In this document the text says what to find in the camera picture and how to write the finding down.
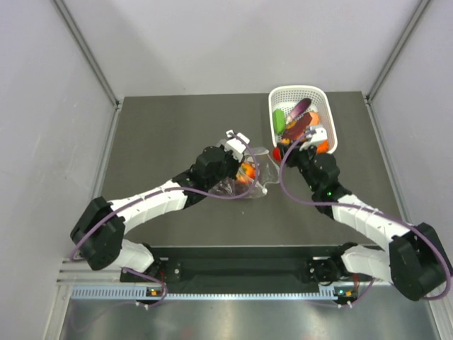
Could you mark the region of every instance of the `gray table surface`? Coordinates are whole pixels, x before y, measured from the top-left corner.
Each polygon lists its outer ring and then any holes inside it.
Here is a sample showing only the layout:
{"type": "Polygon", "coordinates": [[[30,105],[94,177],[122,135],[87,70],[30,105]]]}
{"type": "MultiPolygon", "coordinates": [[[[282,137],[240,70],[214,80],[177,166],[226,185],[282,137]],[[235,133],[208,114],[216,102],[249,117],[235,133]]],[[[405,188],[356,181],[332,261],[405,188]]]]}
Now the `gray table surface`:
{"type": "MultiPolygon", "coordinates": [[[[399,216],[362,94],[327,96],[338,136],[335,156],[341,183],[364,202],[399,216]]],[[[112,200],[161,185],[186,170],[205,147],[215,145],[230,129],[249,137],[253,147],[271,150],[268,95],[126,98],[102,194],[112,200]]],[[[310,198],[296,169],[288,169],[285,178],[294,194],[310,198]]],[[[316,209],[293,202],[278,185],[255,200],[208,198],[140,225],[127,238],[156,246],[371,243],[316,209]]]]}

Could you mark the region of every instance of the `white wall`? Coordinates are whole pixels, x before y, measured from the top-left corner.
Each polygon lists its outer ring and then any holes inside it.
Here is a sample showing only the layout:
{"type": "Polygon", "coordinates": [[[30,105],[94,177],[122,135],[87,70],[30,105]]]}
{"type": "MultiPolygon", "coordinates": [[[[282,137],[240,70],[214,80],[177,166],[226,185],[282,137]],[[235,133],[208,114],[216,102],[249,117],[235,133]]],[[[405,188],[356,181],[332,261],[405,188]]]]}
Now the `white wall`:
{"type": "Polygon", "coordinates": [[[1,1],[0,339],[39,339],[113,106],[51,1],[1,1]]]}
{"type": "Polygon", "coordinates": [[[122,96],[369,91],[418,0],[66,0],[122,96]]]}
{"type": "Polygon", "coordinates": [[[432,224],[453,261],[452,13],[432,2],[373,106],[412,221],[432,224]]]}

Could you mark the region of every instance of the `eggplant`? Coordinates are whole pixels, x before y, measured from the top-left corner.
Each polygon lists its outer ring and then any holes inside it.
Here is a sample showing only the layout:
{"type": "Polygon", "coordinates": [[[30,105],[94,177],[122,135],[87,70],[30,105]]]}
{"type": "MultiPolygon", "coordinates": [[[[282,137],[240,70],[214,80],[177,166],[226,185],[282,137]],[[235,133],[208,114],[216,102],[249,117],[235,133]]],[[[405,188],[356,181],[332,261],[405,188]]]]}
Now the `eggplant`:
{"type": "Polygon", "coordinates": [[[292,111],[289,113],[289,115],[286,117],[286,124],[290,124],[293,120],[295,120],[297,117],[302,115],[307,108],[309,108],[311,105],[311,99],[310,98],[304,98],[300,102],[297,103],[297,105],[292,109],[292,111]]]}

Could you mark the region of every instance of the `white cable tie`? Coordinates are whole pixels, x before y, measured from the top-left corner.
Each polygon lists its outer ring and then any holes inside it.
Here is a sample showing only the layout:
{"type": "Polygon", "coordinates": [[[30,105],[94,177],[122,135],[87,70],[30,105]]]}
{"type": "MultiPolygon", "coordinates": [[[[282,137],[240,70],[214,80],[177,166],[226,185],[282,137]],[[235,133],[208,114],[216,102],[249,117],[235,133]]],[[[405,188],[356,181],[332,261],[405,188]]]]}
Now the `white cable tie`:
{"type": "Polygon", "coordinates": [[[357,215],[360,213],[360,211],[365,207],[365,203],[362,202],[360,205],[360,209],[357,209],[357,211],[354,214],[354,224],[357,226],[357,215]]]}
{"type": "Polygon", "coordinates": [[[139,194],[139,197],[142,199],[143,202],[147,200],[147,196],[146,195],[139,194]]]}
{"type": "Polygon", "coordinates": [[[365,218],[365,230],[367,230],[367,227],[368,227],[368,220],[374,215],[376,214],[377,212],[379,212],[379,209],[377,208],[373,208],[373,212],[371,212],[367,218],[365,218]]]}

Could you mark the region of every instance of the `green vegetable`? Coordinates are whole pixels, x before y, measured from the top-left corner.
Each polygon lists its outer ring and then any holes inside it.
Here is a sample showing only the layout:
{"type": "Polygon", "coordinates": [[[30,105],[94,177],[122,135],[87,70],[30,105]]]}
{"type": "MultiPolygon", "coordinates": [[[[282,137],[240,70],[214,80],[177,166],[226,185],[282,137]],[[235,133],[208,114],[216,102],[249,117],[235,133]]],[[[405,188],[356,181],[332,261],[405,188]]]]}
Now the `green vegetable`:
{"type": "Polygon", "coordinates": [[[285,131],[285,113],[279,108],[273,112],[274,131],[277,134],[285,131]]]}

